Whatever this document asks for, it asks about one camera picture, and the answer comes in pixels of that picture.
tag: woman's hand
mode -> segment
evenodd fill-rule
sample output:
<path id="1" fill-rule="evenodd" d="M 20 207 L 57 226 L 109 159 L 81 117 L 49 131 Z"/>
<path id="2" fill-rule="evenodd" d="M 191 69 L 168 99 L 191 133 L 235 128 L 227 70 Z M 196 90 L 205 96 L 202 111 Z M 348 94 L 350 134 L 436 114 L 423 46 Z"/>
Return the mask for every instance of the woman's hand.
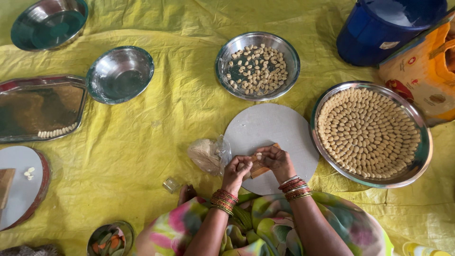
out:
<path id="1" fill-rule="evenodd" d="M 223 184 L 221 189 L 238 197 L 238 190 L 242 186 L 242 178 L 251 170 L 253 162 L 249 156 L 235 156 L 224 168 Z"/>
<path id="2" fill-rule="evenodd" d="M 297 175 L 289 153 L 274 146 L 258 148 L 255 153 L 259 163 L 271 169 L 280 185 Z"/>

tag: woman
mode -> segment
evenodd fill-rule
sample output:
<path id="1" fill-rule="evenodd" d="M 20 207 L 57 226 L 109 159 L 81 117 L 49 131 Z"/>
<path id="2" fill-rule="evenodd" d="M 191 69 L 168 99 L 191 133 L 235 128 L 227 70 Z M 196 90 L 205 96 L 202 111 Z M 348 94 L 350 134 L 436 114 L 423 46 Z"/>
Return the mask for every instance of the woman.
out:
<path id="1" fill-rule="evenodd" d="M 287 152 L 271 146 L 255 155 L 273 171 L 285 194 L 234 206 L 242 178 L 253 165 L 251 157 L 235 156 L 212 204 L 185 186 L 179 206 L 139 234 L 137 255 L 391 255 L 393 247 L 372 216 L 342 198 L 311 195 Z"/>

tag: blue bucket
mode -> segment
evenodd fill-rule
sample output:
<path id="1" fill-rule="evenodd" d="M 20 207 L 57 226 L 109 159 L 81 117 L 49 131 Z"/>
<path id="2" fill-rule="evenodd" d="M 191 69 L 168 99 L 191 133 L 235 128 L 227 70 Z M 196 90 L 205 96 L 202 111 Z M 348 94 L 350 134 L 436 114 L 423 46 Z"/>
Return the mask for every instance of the blue bucket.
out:
<path id="1" fill-rule="evenodd" d="M 338 54 L 355 66 L 377 65 L 446 10 L 446 0 L 357 0 L 338 35 Z"/>

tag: yellow plastic sheet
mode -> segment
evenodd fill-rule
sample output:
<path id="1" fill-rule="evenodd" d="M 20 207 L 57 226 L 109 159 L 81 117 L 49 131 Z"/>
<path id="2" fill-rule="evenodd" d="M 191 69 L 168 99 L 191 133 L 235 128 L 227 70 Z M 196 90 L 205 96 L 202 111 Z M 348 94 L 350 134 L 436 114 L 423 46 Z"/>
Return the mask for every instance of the yellow plastic sheet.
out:
<path id="1" fill-rule="evenodd" d="M 108 106 L 88 98 L 81 127 L 73 135 L 23 144 L 47 156 L 52 181 L 33 216 L 0 233 L 0 249 L 54 243 L 68 256 L 84 255 L 96 227 L 125 220 L 140 232 L 173 209 L 177 195 L 162 188 L 168 176 L 194 184 L 206 197 L 219 188 L 221 178 L 199 170 L 186 148 L 197 138 L 224 133 L 239 112 L 254 104 L 230 95 L 215 77 L 218 51 L 238 34 L 267 31 L 296 48 L 300 77 L 287 94 L 270 102 L 291 107 L 307 120 L 329 87 L 349 80 L 380 81 L 375 69 L 350 66 L 336 52 L 336 36 L 354 0 L 89 0 L 84 36 L 63 50 L 25 52 L 11 44 L 9 29 L 33 2 L 2 1 L 2 81 L 61 73 L 85 76 L 99 55 L 124 45 L 147 50 L 156 69 L 149 87 L 131 101 Z M 406 241 L 453 254 L 455 123 L 432 133 L 431 166 L 407 187 L 365 187 L 322 159 L 310 184 L 374 215 L 401 255 Z"/>

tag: woman's left hand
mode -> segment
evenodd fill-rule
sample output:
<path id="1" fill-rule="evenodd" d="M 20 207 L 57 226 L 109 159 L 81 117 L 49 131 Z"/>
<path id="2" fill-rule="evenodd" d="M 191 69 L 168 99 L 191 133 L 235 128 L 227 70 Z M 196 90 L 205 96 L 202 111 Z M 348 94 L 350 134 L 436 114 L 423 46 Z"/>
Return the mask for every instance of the woman's left hand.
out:
<path id="1" fill-rule="evenodd" d="M 243 177 L 251 170 L 253 162 L 249 156 L 235 156 L 224 168 L 223 184 L 221 189 L 238 197 L 238 190 L 242 186 Z"/>

